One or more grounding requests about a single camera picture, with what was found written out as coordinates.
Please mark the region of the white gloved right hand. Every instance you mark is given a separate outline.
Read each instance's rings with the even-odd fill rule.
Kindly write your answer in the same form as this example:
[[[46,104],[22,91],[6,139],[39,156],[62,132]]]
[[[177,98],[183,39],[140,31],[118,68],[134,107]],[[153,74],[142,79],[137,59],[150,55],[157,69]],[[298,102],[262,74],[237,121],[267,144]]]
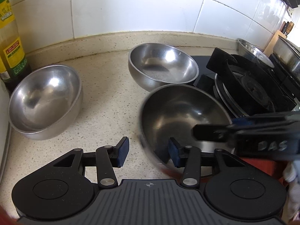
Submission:
[[[283,178],[288,183],[288,191],[282,219],[286,223],[299,222],[299,160],[287,164]]]

